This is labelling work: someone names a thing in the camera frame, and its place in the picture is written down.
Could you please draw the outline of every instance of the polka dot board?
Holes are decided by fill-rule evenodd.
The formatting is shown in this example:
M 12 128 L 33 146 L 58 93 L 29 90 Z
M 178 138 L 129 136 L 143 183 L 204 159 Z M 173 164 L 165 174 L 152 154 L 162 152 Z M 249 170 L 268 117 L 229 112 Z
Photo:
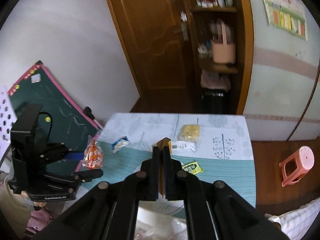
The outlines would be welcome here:
M 10 145 L 10 131 L 17 117 L 9 100 L 7 89 L 0 86 L 0 160 Z

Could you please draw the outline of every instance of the bag handle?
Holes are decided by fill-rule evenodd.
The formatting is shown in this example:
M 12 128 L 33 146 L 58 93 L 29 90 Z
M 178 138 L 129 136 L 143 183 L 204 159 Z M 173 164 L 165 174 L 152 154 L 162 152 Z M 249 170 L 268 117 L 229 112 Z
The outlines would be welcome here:
M 226 35 L 226 27 L 224 25 L 224 21 L 221 21 L 221 29 L 222 29 L 222 42 L 223 42 L 223 45 L 226 45 L 227 35 Z

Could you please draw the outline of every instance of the wall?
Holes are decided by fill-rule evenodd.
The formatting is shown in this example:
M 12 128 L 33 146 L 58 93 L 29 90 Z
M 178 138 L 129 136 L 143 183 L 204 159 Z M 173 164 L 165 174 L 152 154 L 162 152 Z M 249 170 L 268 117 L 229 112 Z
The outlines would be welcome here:
M 0 31 L 0 84 L 39 59 L 102 123 L 139 98 L 106 0 L 20 0 Z
M 320 30 L 307 8 L 308 41 L 268 26 L 263 0 L 251 0 L 254 59 L 244 109 L 252 140 L 286 140 L 309 100 L 320 56 Z M 320 132 L 320 91 L 293 139 Z

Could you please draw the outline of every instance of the shelf board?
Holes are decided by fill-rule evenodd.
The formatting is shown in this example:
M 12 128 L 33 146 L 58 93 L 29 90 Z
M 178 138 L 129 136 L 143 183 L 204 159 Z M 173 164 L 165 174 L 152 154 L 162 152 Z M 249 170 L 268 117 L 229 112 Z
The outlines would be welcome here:
M 224 74 L 237 74 L 239 71 L 235 67 L 228 67 L 226 64 L 214 63 L 212 58 L 198 57 L 199 67 L 206 71 L 215 71 Z
M 195 7 L 190 10 L 191 12 L 237 12 L 236 7 Z

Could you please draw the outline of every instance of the beige clothing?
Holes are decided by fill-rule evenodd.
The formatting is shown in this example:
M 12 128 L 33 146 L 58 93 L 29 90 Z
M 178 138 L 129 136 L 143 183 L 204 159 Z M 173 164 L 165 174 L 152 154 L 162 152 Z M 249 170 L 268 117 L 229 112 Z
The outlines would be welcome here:
M 21 195 L 13 194 L 8 185 L 8 176 L 4 179 L 4 186 L 0 187 L 0 209 L 16 235 L 22 238 L 31 217 L 31 210 Z

